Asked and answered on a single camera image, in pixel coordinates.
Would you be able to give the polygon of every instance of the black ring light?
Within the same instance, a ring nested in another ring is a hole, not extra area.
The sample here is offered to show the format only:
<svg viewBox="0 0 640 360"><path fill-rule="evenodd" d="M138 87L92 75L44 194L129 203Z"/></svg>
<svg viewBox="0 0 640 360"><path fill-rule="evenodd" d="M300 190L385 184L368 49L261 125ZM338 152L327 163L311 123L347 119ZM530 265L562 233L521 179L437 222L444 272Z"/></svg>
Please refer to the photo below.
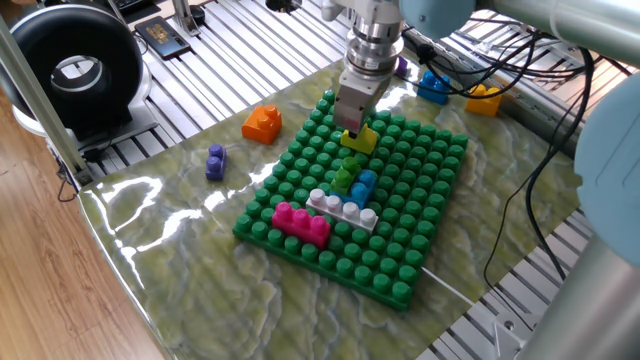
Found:
<svg viewBox="0 0 640 360"><path fill-rule="evenodd" d="M129 29L98 7L58 5L23 19L13 37L65 127L78 140L131 120L128 105L142 78L142 57ZM84 56L97 63L68 79L59 68ZM0 85L24 114L33 117L4 68Z"/></svg>

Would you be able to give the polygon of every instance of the pink block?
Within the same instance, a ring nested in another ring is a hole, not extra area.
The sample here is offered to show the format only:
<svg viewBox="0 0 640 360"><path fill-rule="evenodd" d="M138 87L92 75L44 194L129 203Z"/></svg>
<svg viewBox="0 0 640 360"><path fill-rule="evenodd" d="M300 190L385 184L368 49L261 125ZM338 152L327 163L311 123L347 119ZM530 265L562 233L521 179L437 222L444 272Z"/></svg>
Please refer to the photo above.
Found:
<svg viewBox="0 0 640 360"><path fill-rule="evenodd" d="M276 205L271 224L287 236L295 236L304 243L314 244L320 250L327 245L331 232L327 219L322 216L311 217L305 209L293 210L287 202Z"/></svg>

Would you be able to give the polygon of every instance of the blue block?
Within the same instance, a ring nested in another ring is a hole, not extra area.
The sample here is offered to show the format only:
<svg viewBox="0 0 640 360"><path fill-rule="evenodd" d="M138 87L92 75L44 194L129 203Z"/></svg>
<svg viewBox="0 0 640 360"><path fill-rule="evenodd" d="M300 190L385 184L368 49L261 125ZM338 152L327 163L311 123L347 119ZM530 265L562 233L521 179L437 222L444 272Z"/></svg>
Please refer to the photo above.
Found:
<svg viewBox="0 0 640 360"><path fill-rule="evenodd" d="M205 175L207 180L220 181L224 177L224 169L227 165L227 150L220 144L213 144L209 148L209 158L207 159L207 169Z"/></svg>
<svg viewBox="0 0 640 360"><path fill-rule="evenodd" d="M448 77L442 76L442 78L447 82L447 84L451 83L451 80ZM440 80L436 79L436 77L433 76L433 73L431 71L427 71L424 73L422 80L420 80L420 86L446 93L451 92L451 90L446 85L444 85L442 82L440 82ZM446 104L447 100L449 99L449 95L434 93L422 88L418 88L418 96L440 105Z"/></svg>
<svg viewBox="0 0 640 360"><path fill-rule="evenodd" d="M349 196L344 196L335 192L331 195L339 197L343 203L352 202L362 210L365 208L373 191L376 189L376 176L370 170L362 170L356 181L349 189Z"/></svg>

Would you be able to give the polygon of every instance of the orange block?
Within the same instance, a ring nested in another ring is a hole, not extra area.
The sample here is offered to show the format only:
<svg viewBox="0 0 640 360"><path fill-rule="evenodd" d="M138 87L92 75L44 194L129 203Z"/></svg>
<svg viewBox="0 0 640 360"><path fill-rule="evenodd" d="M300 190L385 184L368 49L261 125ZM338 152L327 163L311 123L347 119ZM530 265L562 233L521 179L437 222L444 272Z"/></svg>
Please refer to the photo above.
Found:
<svg viewBox="0 0 640 360"><path fill-rule="evenodd" d="M271 145L282 129L282 114L275 105L258 106L242 125L242 136Z"/></svg>
<svg viewBox="0 0 640 360"><path fill-rule="evenodd" d="M478 85L473 93L471 93L471 95L491 95L497 93L498 91L500 91L500 89L498 88L491 88L487 90L483 85ZM502 95L482 100L469 99L467 100L467 106L465 107L465 110L481 115L496 116L498 114L498 108L500 107L500 101L502 101Z"/></svg>

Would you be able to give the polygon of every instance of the metal pole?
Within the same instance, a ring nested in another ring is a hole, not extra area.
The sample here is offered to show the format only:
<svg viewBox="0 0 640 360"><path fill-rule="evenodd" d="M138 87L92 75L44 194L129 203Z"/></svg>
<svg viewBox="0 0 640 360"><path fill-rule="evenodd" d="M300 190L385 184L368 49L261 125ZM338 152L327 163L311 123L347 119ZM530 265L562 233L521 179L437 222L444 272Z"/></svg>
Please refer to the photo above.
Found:
<svg viewBox="0 0 640 360"><path fill-rule="evenodd" d="M118 18L118 20L120 20L120 22L123 23L124 26L127 26L127 21L122 16L120 9L118 9L118 5L116 5L116 3L113 2L113 0L107 0L107 2L109 3L109 6L111 6L111 10L113 10L113 13L116 14L116 17Z"/></svg>
<svg viewBox="0 0 640 360"><path fill-rule="evenodd" d="M75 144L69 138L62 121L44 93L42 86L29 67L27 59L9 32L7 24L0 18L0 62L4 65L13 83L22 94L24 101L51 140L55 151L69 167L76 181L81 185L91 182L87 164L80 156Z"/></svg>
<svg viewBox="0 0 640 360"><path fill-rule="evenodd" d="M594 237L516 360L640 359L640 269Z"/></svg>
<svg viewBox="0 0 640 360"><path fill-rule="evenodd" d="M200 35L198 25L191 15L189 0L173 0L173 8L176 12L176 22L180 24L180 27L190 36Z"/></svg>
<svg viewBox="0 0 640 360"><path fill-rule="evenodd" d="M640 67L640 1L478 0L493 9L587 49Z"/></svg>

